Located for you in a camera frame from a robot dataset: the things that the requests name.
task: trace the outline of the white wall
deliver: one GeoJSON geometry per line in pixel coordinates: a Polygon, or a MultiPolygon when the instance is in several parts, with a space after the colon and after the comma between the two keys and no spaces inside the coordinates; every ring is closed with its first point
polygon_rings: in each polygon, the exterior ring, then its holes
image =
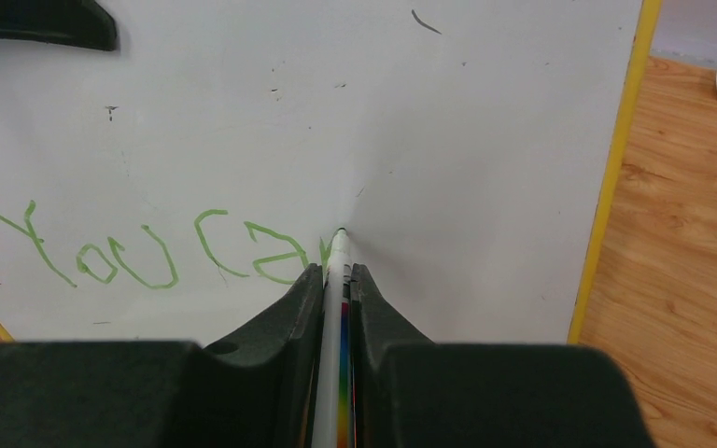
{"type": "Polygon", "coordinates": [[[663,0],[653,53],[717,65],[717,0],[663,0]]]}

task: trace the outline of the word you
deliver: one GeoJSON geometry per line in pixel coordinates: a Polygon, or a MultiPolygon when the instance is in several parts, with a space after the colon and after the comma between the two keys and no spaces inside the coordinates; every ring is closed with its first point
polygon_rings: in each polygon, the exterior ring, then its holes
{"type": "MultiPolygon", "coordinates": [[[[65,282],[67,282],[68,285],[71,287],[77,287],[77,284],[73,282],[73,280],[70,279],[66,274],[64,274],[62,271],[60,271],[55,264],[50,260],[48,257],[48,254],[46,253],[45,249],[43,248],[43,243],[45,243],[45,240],[37,236],[37,232],[35,230],[34,225],[32,224],[32,214],[34,213],[36,209],[36,203],[34,201],[29,202],[29,206],[26,208],[25,213],[23,214],[23,226],[20,224],[15,223],[8,217],[4,217],[0,214],[0,221],[7,224],[9,227],[15,229],[16,231],[19,231],[20,233],[26,235],[29,240],[31,240],[32,244],[34,245],[37,253],[39,254],[39,257],[42,258],[43,261],[45,261],[45,264],[48,265],[48,267],[59,277],[61,277],[65,282]]],[[[212,216],[226,216],[228,215],[226,210],[221,209],[210,209],[205,210],[199,216],[196,217],[196,219],[193,220],[193,227],[196,230],[196,234],[199,237],[199,242],[202,244],[202,249],[204,250],[204,254],[213,261],[216,266],[218,266],[219,269],[230,273],[232,275],[235,275],[237,277],[248,277],[249,274],[247,273],[241,273],[234,269],[230,269],[226,267],[221,261],[219,261],[215,255],[213,255],[213,251],[210,250],[210,245],[207,243],[207,238],[204,235],[204,232],[202,230],[202,221],[207,219],[208,217],[212,216]]],[[[275,238],[280,241],[284,241],[288,243],[292,250],[280,254],[275,255],[272,257],[266,257],[262,259],[255,259],[252,262],[252,265],[254,266],[254,270],[257,272],[257,274],[261,277],[265,277],[271,281],[274,281],[276,283],[281,283],[283,285],[292,285],[295,282],[295,279],[285,279],[285,278],[279,278],[274,275],[269,274],[265,269],[263,268],[263,265],[272,263],[275,261],[282,261],[285,259],[293,259],[298,257],[301,260],[301,264],[303,265],[303,268],[306,268],[306,266],[309,264],[309,258],[306,257],[306,251],[303,250],[301,245],[298,244],[297,241],[295,241],[294,238],[292,238],[289,235],[284,235],[275,231],[272,231],[268,228],[262,227],[258,224],[255,224],[250,221],[245,221],[244,225],[246,226],[246,229],[248,230],[248,236],[256,243],[257,242],[257,233],[264,233],[272,238],[275,238]]],[[[144,278],[142,278],[134,269],[132,269],[130,266],[128,266],[125,261],[122,259],[121,252],[125,251],[125,247],[120,244],[117,240],[115,240],[112,237],[107,237],[106,240],[108,241],[108,247],[111,249],[111,255],[114,257],[114,260],[117,262],[117,264],[114,264],[111,262],[110,259],[108,259],[105,254],[103,253],[103,250],[98,247],[97,245],[94,245],[92,243],[87,243],[84,246],[81,247],[81,249],[78,251],[76,255],[76,267],[77,270],[80,273],[85,273],[86,275],[90,276],[91,278],[97,280],[98,282],[107,285],[111,283],[112,280],[114,280],[114,277],[117,276],[117,273],[119,272],[119,268],[117,268],[117,265],[121,267],[123,271],[128,273],[135,281],[138,283],[144,285],[145,287],[148,287],[150,289],[169,289],[173,287],[174,285],[179,282],[179,277],[177,275],[177,269],[175,267],[175,262],[172,260],[172,255],[169,253],[169,249],[166,247],[166,243],[163,241],[163,239],[155,234],[152,229],[144,224],[141,226],[141,230],[144,231],[144,233],[149,236],[155,243],[158,245],[158,247],[161,248],[161,251],[163,253],[163,256],[165,257],[166,264],[169,268],[169,276],[171,277],[170,280],[167,283],[160,283],[160,284],[150,284],[148,281],[146,281],[144,278]],[[97,254],[98,257],[105,263],[106,266],[110,269],[110,272],[107,275],[99,275],[95,272],[93,272],[89,265],[84,261],[84,257],[90,252],[94,252],[97,254]]],[[[323,243],[322,238],[320,239],[320,258],[323,265],[325,265],[328,262],[328,257],[330,253],[330,244],[328,247],[325,246],[323,243]]]]}

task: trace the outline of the wood grain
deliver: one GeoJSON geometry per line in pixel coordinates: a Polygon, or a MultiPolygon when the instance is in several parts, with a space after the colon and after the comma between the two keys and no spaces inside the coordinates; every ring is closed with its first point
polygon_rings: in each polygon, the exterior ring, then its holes
{"type": "Polygon", "coordinates": [[[582,332],[621,364],[659,446],[717,447],[717,96],[650,60],[582,332]]]}

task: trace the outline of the rainbow stripe on marker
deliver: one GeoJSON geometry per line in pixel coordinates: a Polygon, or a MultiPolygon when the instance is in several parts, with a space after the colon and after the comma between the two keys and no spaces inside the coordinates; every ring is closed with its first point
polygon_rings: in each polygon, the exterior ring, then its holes
{"type": "Polygon", "coordinates": [[[353,446],[353,386],[350,381],[350,305],[342,302],[342,334],[339,347],[339,402],[337,403],[337,448],[353,446]]]}

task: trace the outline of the wooden surface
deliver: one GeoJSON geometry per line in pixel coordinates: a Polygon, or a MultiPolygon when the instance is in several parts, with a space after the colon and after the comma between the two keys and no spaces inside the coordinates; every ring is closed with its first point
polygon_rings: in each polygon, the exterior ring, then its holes
{"type": "Polygon", "coordinates": [[[582,342],[626,371],[659,446],[717,446],[717,97],[652,60],[582,342]]]}

